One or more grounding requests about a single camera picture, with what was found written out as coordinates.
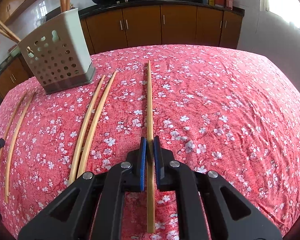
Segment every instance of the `floral tablecloth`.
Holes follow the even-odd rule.
[[[300,94],[263,56],[187,45],[93,55],[96,75],[89,85],[46,95],[31,78],[8,93],[0,106],[0,137],[18,100],[29,91],[11,125],[0,166],[0,213],[8,230],[17,237],[67,187],[84,114],[102,74],[107,75],[103,91],[118,70],[86,170],[105,172],[138,148],[140,136],[146,135],[148,60],[152,63],[154,133],[162,146],[195,171],[220,173],[282,235],[287,233],[300,215]],[[33,91],[13,152],[6,204],[9,145]],[[126,194],[123,240],[179,239],[175,194],[157,191],[155,198],[156,232],[147,234],[146,194]]]

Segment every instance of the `perforated utensil holder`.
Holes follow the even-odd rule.
[[[63,12],[36,28],[18,47],[47,94],[89,84],[95,73],[78,9]]]

